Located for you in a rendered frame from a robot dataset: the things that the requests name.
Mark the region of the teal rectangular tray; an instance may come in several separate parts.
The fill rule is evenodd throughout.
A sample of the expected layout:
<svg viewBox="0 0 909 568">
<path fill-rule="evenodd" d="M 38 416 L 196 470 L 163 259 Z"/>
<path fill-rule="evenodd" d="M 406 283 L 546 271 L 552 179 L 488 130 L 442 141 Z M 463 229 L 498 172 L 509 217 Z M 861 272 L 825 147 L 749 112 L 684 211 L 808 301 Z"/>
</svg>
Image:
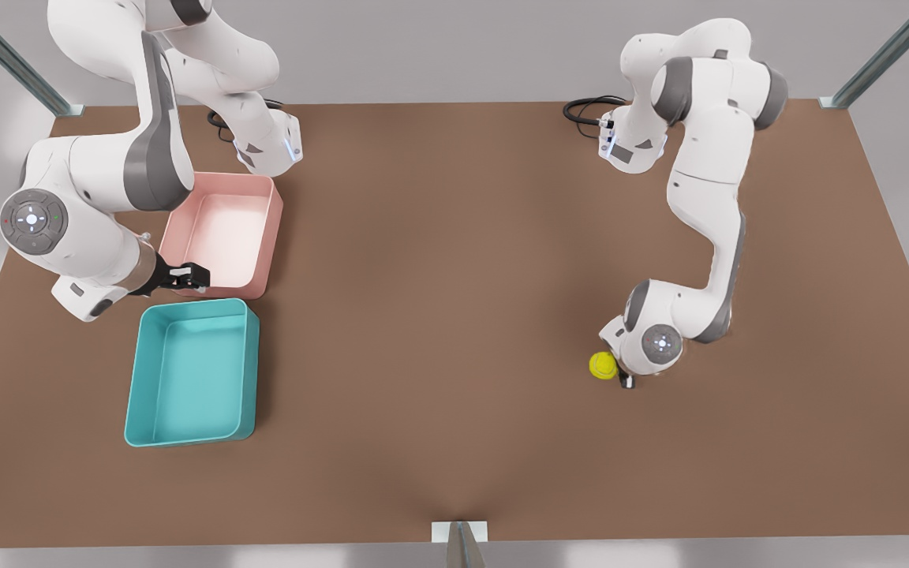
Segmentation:
<svg viewBox="0 0 909 568">
<path fill-rule="evenodd" d="M 133 448 L 241 441 L 256 427 L 260 320 L 241 299 L 142 312 L 124 424 Z"/>
</svg>

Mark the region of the pink rectangular tray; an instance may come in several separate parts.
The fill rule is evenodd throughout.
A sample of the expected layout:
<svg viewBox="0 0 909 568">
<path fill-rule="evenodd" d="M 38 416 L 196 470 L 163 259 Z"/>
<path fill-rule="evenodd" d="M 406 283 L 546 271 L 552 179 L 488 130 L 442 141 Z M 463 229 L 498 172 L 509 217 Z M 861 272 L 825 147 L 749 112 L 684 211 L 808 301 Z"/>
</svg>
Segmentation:
<svg viewBox="0 0 909 568">
<path fill-rule="evenodd" d="M 159 254 L 172 266 L 198 263 L 209 270 L 198 298 L 241 298 L 264 294 L 282 215 L 282 198 L 271 177 L 197 172 L 187 201 L 170 213 Z"/>
</svg>

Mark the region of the silver frame post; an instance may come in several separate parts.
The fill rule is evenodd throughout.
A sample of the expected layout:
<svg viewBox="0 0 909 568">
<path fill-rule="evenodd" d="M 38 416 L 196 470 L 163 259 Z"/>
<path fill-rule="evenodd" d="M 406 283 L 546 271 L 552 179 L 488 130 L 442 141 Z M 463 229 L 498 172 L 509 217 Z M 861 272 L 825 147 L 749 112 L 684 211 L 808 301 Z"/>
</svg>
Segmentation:
<svg viewBox="0 0 909 568">
<path fill-rule="evenodd" d="M 836 94 L 818 98 L 822 109 L 847 109 L 873 86 L 909 50 L 909 17 L 902 23 L 879 50 L 874 51 Z"/>
<path fill-rule="evenodd" d="M 78 118 L 84 113 L 83 105 L 66 101 L 2 35 L 0 66 L 56 118 Z"/>
<path fill-rule="evenodd" d="M 445 568 L 487 568 L 479 543 L 489 540 L 486 521 L 434 521 L 432 543 L 444 543 Z"/>
</svg>

